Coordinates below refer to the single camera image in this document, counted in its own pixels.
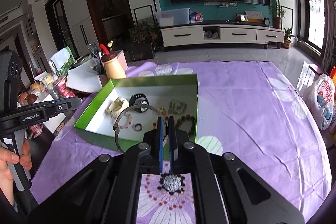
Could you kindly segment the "person's left hand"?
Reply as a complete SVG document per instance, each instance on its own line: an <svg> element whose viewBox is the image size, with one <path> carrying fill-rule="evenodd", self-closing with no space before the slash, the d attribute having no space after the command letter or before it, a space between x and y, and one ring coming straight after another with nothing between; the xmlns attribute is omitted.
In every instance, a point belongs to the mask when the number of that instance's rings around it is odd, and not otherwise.
<svg viewBox="0 0 336 224"><path fill-rule="evenodd" d="M31 161L30 144L27 139L22 145L21 156L1 147L0 166L0 187L10 205L14 205L14 178L9 170L8 164L20 164L25 170L30 170L33 166Z"/></svg>

